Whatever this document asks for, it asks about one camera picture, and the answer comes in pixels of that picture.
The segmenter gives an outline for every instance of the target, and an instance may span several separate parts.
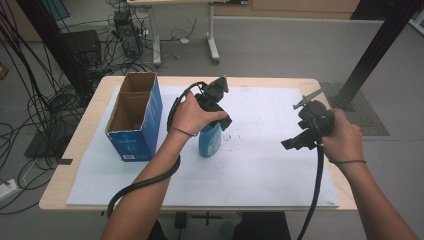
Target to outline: desk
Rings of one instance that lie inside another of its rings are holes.
[[[153,11],[153,4],[175,4],[175,3],[208,3],[209,4],[209,32],[206,33],[209,49],[211,51],[212,59],[219,63],[219,54],[216,47],[215,38],[213,36],[213,2],[225,2],[226,0],[127,0],[129,5],[142,6],[147,10],[150,19],[150,29],[153,35],[153,65],[158,67],[161,64],[160,56],[160,40],[156,34],[155,15]]]
[[[70,165],[59,165],[47,186],[41,200],[40,207],[48,210],[105,210],[101,206],[70,206],[66,204],[68,196],[74,184],[76,174],[81,163],[81,159],[87,150],[97,125],[108,105],[114,89],[122,84],[124,77],[108,76],[102,79],[96,93],[94,94],[78,128],[75,131],[71,142],[66,149],[63,158],[72,159]],[[210,82],[216,77],[165,77],[159,76],[160,86],[188,86],[196,81]],[[231,86],[251,86],[251,87],[274,87],[274,88],[298,88],[300,92],[307,95],[318,88],[318,82],[313,79],[287,79],[287,78],[231,78],[228,77]],[[317,97],[326,103],[323,94]],[[356,205],[347,180],[342,173],[333,164],[328,164],[330,176],[333,179],[336,188],[340,206],[335,209],[328,210],[356,210]]]

